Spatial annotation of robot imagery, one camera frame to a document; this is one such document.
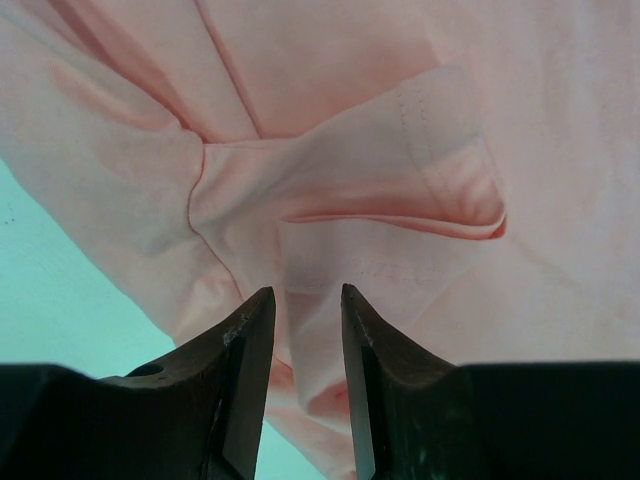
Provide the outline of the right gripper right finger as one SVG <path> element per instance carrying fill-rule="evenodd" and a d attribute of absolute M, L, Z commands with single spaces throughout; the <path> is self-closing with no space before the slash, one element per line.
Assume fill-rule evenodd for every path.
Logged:
<path fill-rule="evenodd" d="M 342 341 L 360 479 L 453 479 L 464 381 L 393 327 L 353 285 L 341 293 Z"/>

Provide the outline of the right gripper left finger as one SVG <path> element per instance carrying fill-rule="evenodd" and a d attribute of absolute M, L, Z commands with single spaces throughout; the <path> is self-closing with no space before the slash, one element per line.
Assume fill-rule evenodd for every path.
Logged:
<path fill-rule="evenodd" d="M 266 405 L 275 295 L 258 290 L 170 353 L 104 379 L 100 479 L 252 479 Z"/>

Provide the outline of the pink t shirt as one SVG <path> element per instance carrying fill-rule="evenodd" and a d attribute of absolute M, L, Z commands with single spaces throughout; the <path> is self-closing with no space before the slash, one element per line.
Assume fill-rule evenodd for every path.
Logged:
<path fill-rule="evenodd" d="M 272 287 L 329 479 L 344 284 L 453 363 L 639 354 L 635 1 L 5 1 L 1 156 L 177 344 Z"/>

